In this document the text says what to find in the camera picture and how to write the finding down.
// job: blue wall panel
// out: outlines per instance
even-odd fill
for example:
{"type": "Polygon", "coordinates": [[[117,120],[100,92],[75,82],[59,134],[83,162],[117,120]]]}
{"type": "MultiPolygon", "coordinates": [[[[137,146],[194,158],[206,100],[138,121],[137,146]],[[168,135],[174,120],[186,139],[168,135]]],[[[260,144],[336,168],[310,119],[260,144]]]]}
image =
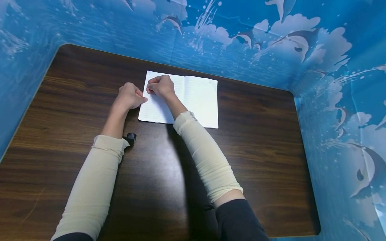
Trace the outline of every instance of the blue wall panel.
{"type": "Polygon", "coordinates": [[[285,239],[383,240],[385,16],[384,0],[2,0],[0,155],[66,43],[285,89],[322,225],[285,239]]]}

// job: dark brown tabletop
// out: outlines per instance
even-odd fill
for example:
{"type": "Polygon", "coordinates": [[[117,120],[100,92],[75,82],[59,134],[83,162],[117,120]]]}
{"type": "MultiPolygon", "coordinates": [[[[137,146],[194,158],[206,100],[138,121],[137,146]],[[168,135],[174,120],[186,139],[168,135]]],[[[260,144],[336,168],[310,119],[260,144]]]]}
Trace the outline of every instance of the dark brown tabletop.
{"type": "MultiPolygon", "coordinates": [[[[0,164],[0,240],[48,240],[118,88],[140,89],[146,71],[218,80],[223,150],[270,237],[320,226],[291,93],[74,45],[53,60],[0,164]]],[[[138,121],[120,165],[99,240],[216,239],[215,212],[172,125],[138,121]]]]}

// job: beige arm sleeve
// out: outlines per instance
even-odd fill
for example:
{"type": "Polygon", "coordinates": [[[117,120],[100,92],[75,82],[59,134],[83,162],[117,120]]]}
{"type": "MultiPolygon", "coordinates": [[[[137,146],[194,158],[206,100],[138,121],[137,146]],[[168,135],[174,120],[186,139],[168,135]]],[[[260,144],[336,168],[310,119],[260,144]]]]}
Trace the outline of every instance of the beige arm sleeve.
{"type": "Polygon", "coordinates": [[[51,240],[69,233],[85,233],[97,239],[110,207],[118,165],[128,146],[124,139],[95,137],[51,240]]]}
{"type": "Polygon", "coordinates": [[[243,192],[216,141],[192,112],[180,114],[173,126],[186,143],[211,202],[234,189],[243,192]]]}

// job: white paper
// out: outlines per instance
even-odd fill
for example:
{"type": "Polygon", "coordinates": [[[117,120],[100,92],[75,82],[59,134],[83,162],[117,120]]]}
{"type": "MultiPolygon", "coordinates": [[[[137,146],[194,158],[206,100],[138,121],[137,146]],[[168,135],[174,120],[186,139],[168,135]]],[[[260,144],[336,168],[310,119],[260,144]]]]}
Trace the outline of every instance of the white paper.
{"type": "MultiPolygon", "coordinates": [[[[141,105],[138,119],[158,123],[174,123],[174,119],[166,103],[154,94],[146,92],[150,79],[164,75],[148,71],[144,88],[144,97],[148,102],[141,105]]],[[[218,128],[217,81],[195,76],[178,76],[169,74],[174,83],[174,91],[185,107],[194,113],[201,125],[218,128]]]]}

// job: ocean pattern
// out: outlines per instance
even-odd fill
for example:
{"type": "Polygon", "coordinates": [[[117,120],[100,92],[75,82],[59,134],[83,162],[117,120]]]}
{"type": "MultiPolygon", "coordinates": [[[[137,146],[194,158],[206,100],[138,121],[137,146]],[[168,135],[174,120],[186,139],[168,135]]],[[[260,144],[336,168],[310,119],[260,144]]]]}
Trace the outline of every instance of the ocean pattern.
{"type": "Polygon", "coordinates": [[[294,94],[322,231],[386,240],[386,1],[0,0],[0,154],[63,44],[294,94]]]}

